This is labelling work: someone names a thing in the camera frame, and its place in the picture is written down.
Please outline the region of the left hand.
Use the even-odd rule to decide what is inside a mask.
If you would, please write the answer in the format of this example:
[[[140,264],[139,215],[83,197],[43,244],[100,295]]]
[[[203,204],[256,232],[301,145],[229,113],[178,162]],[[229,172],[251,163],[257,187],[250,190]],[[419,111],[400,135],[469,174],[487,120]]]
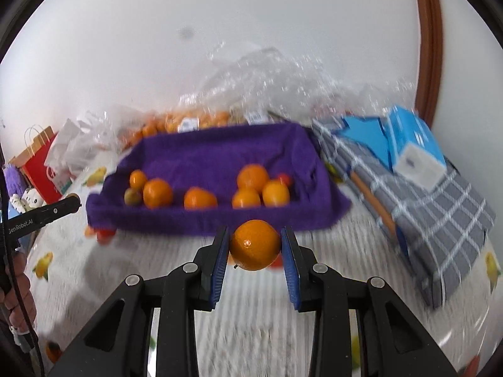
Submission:
[[[33,323],[37,317],[37,308],[35,300],[31,293],[31,282],[25,274],[26,257],[21,252],[16,252],[13,256],[14,274],[18,282],[19,293],[22,302],[25,305],[26,314],[29,317],[30,323]],[[5,305],[9,311],[9,321],[11,325],[20,333],[28,331],[28,324],[23,315],[23,311],[17,300],[15,291],[12,289],[7,294],[1,292],[1,303]]]

